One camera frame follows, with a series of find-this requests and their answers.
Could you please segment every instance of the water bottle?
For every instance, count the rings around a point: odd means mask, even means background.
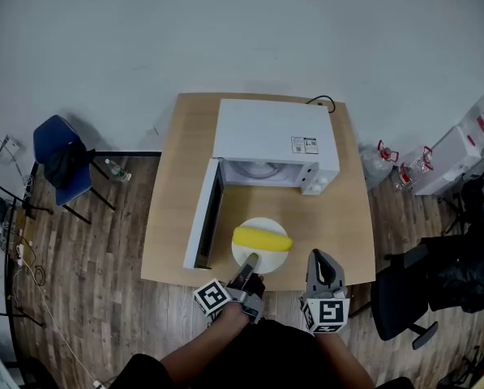
[[[392,159],[393,154],[396,154],[395,160]],[[392,152],[388,147],[384,147],[382,140],[379,141],[377,148],[364,147],[361,150],[361,162],[366,188],[371,190],[384,180],[397,160],[398,152]]]
[[[126,183],[131,179],[131,173],[128,173],[123,167],[118,165],[115,161],[106,159],[105,163],[108,166],[109,171],[120,182]]]
[[[432,171],[433,151],[427,146],[417,147],[396,168],[394,186],[398,190],[411,190],[424,173]]]

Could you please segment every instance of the white plate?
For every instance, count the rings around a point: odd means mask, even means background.
[[[255,217],[253,219],[246,220],[240,226],[267,230],[268,232],[277,233],[278,235],[288,236],[287,232],[280,224],[266,217]],[[288,251],[281,252],[275,250],[255,250],[246,246],[236,245],[234,242],[231,242],[231,249],[233,250],[234,259],[236,259],[236,262],[240,266],[246,261],[250,254],[253,252],[258,254],[259,259],[255,268],[256,274],[267,274],[275,271],[283,264],[289,255]]]

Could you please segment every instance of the microwave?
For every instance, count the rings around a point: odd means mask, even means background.
[[[221,100],[214,148],[191,226],[184,267],[208,269],[226,186],[294,188],[298,194],[315,196],[321,195],[338,173],[339,156],[328,107]]]

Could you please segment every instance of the wooden table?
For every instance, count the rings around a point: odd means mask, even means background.
[[[341,172],[320,196],[283,187],[226,186],[209,266],[182,267],[203,177],[212,156],[222,98],[305,103],[291,96],[188,93],[178,97],[156,175],[144,241],[141,277],[199,287],[211,278],[227,281],[238,265],[231,252],[233,230],[256,216],[274,219],[293,239],[285,263],[265,276],[267,290],[305,289],[310,252],[318,248],[345,270],[347,285],[375,280],[370,207],[345,104],[330,115]]]

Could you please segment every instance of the person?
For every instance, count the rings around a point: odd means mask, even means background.
[[[375,387],[335,333],[315,336],[262,318],[249,324],[238,302],[198,337],[161,361],[134,355],[110,389]]]

